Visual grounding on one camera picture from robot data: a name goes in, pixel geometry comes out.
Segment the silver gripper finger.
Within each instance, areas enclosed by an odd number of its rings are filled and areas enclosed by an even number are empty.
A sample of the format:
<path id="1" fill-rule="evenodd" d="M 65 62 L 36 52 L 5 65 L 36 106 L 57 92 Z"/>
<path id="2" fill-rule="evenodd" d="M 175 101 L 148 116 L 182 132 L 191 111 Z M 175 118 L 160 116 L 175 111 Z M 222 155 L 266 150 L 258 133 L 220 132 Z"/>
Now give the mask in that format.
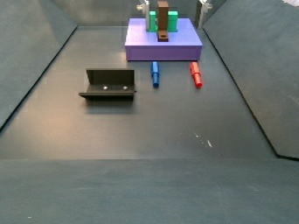
<path id="1" fill-rule="evenodd" d="M 212 4 L 211 0 L 199 0 L 199 3 L 200 3 L 199 27 L 202 27 L 204 15 L 212 9 Z"/>
<path id="2" fill-rule="evenodd" d="M 150 30 L 150 1 L 139 0 L 139 5 L 136 6 L 136 9 L 144 13 L 146 29 Z"/>

